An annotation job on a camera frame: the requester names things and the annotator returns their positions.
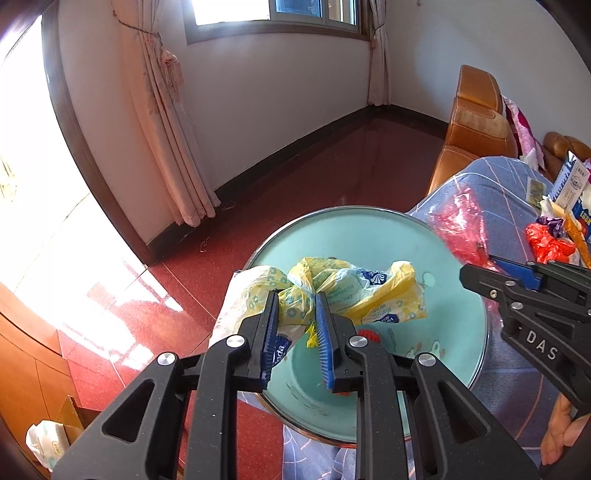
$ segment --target metal pivot bolt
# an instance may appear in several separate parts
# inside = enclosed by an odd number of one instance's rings
[[[364,347],[367,344],[368,344],[367,338],[362,337],[361,335],[354,335],[349,339],[349,345],[354,346],[356,348]]]
[[[173,364],[176,359],[177,356],[171,352],[164,352],[158,355],[158,363],[164,366]]]
[[[421,353],[418,356],[418,362],[424,367],[432,367],[435,365],[435,357],[430,353]]]
[[[232,348],[238,348],[244,345],[244,337],[242,335],[232,335],[226,340],[226,345]]]

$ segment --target round glass table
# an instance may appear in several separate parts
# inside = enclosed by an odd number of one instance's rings
[[[374,322],[390,353],[437,355],[471,387],[488,341],[486,309],[481,297],[459,281],[461,264],[427,225],[403,213],[366,206],[319,210],[284,225],[252,254],[245,268],[272,265],[284,272],[303,257],[335,257],[367,270],[387,270],[407,260],[424,286],[427,318],[405,323]],[[265,407],[283,423],[309,438],[354,447],[356,398],[331,393],[322,382],[318,350],[298,341],[272,372],[261,394]],[[401,415],[408,435],[406,412]]]

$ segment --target plastic bag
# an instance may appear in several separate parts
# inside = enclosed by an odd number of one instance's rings
[[[64,426],[49,420],[42,420],[39,425],[31,425],[27,430],[25,443],[39,463],[50,472],[70,446]]]
[[[564,230],[564,219],[563,218],[554,218],[554,217],[538,217],[535,221],[540,225],[545,225],[548,227],[548,233],[552,235],[554,238],[564,238],[566,236],[566,231]]]
[[[539,263],[548,263],[548,260],[569,263],[569,256],[576,250],[572,242],[550,235],[547,225],[529,224],[525,227],[525,237]]]
[[[462,264],[499,271],[488,258],[484,215],[472,189],[465,188],[438,211],[429,212],[427,222]]]
[[[314,295],[325,292],[331,312],[356,325],[375,321],[406,322],[424,318],[423,290],[409,262],[387,271],[368,271],[349,262],[306,257],[286,275],[259,266],[236,273],[226,292],[209,345],[238,332],[242,321],[260,313],[271,290],[279,289],[279,340],[276,362],[306,331],[314,318]]]

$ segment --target yellow plastic bag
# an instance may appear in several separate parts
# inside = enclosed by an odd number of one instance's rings
[[[210,345],[238,332],[244,318],[261,313],[268,293],[279,289],[278,348],[295,343],[314,319],[314,295],[325,292],[330,311],[354,324],[406,322],[427,316],[423,290],[413,266],[394,262],[388,271],[368,271],[331,258],[305,257],[287,275],[275,267],[259,266],[239,272],[230,281]],[[309,346],[316,342],[310,336]]]

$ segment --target baseboard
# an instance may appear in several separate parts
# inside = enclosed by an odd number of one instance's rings
[[[224,185],[216,189],[217,198],[224,204],[236,197],[237,194],[244,191],[257,180],[263,178],[271,170],[277,168],[282,163],[290,160],[296,155],[302,153],[307,148],[311,147],[320,140],[334,134],[338,130],[360,120],[375,111],[376,107],[368,105],[360,110],[345,115],[334,122],[325,125],[318,130],[302,137],[277,152],[263,158],[240,175],[227,181]],[[148,248],[152,252],[154,258],[161,260],[166,254],[170,252],[173,246],[179,243],[189,233],[193,231],[194,227],[188,226],[186,223],[177,225],[171,223],[161,233],[159,233],[151,242],[148,243]]]
[[[162,232],[148,243],[148,249],[152,252],[155,262],[164,258],[170,252],[170,249],[179,243],[183,238],[190,234],[195,227],[189,226],[186,223],[177,225],[171,223]]]
[[[387,112],[389,119],[395,122],[400,122],[433,137],[445,139],[448,123],[443,120],[399,105],[382,105],[379,110]]]
[[[254,164],[249,169],[243,171],[240,175],[234,177],[232,180],[227,181],[224,185],[216,189],[217,198],[222,203],[232,200],[236,197],[237,193],[244,191],[250,185],[255,183],[257,180],[263,178],[271,170],[277,168],[282,163],[292,159],[296,155],[302,153],[307,148],[310,148],[320,140],[325,139],[329,135],[332,135],[336,131],[360,120],[364,116],[372,113],[376,107],[368,105],[360,110],[345,115],[334,122],[329,123],[318,130],[314,130],[305,137],[302,137],[294,142],[290,143],[286,147],[276,151],[275,153],[264,158],[260,162]]]
[[[270,171],[279,167],[296,155],[299,155],[307,148],[310,148],[312,145],[331,136],[348,125],[378,112],[384,113],[388,119],[394,122],[423,131],[426,134],[437,138],[445,138],[447,123],[433,118],[432,116],[415,112],[398,105],[384,105],[380,107],[368,105],[313,131],[299,140],[295,140],[286,147],[269,155],[267,158],[263,158],[260,162],[217,188],[217,197],[221,200],[222,204],[235,199],[240,192],[243,192]],[[183,225],[172,223],[148,244],[148,248],[152,252],[154,258],[160,260],[171,251],[175,244],[179,243],[184,237],[191,233],[191,231],[193,231],[193,227],[188,226],[186,223]]]

